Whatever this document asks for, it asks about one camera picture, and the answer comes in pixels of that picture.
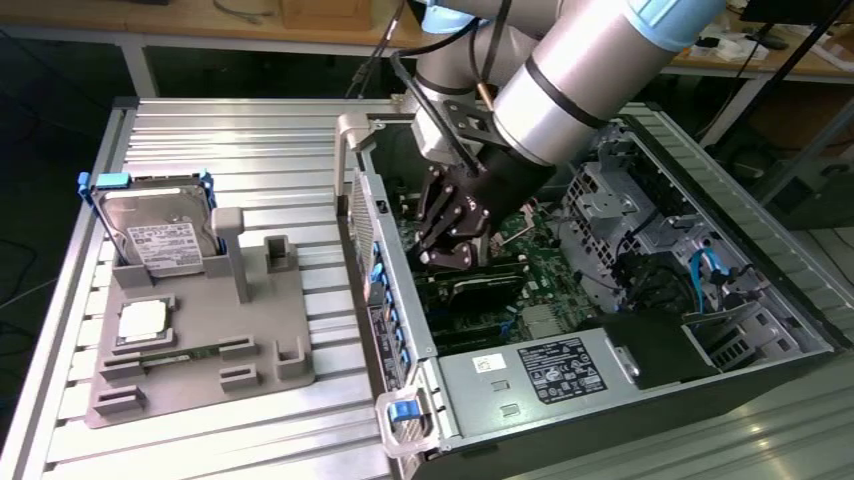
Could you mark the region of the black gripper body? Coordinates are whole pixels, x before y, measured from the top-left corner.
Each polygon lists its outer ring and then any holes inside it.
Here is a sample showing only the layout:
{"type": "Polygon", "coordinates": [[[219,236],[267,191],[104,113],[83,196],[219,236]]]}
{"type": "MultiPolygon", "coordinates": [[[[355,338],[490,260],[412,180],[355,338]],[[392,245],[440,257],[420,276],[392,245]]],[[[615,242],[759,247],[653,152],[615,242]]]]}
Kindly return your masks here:
{"type": "Polygon", "coordinates": [[[494,231],[556,173],[554,165],[531,162],[514,150],[496,146],[484,146],[476,158],[483,166],[478,175],[463,172],[452,176],[451,210],[460,210],[451,227],[454,239],[476,238],[494,231]]]}

